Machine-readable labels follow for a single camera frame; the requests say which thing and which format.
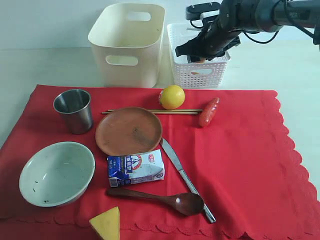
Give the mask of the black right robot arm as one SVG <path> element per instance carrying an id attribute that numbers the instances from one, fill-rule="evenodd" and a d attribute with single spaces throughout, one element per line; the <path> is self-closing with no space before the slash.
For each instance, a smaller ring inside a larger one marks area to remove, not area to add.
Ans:
<path id="1" fill-rule="evenodd" d="M 211 61 L 240 42 L 241 33 L 277 34 L 283 26 L 293 26 L 320 43 L 320 2 L 318 0 L 223 0 L 190 5 L 186 20 L 201 20 L 199 34 L 175 48 L 176 56 L 188 62 Z"/>

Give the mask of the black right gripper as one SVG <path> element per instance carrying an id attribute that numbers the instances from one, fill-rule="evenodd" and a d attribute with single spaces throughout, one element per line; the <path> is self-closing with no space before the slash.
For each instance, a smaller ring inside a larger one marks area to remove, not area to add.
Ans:
<path id="1" fill-rule="evenodd" d="M 189 62 L 200 58 L 211 61 L 223 57 L 227 50 L 241 43 L 241 30 L 223 29 L 219 15 L 212 18 L 213 21 L 209 21 L 209 17 L 204 18 L 199 34 L 175 48 L 177 57 L 186 56 Z"/>

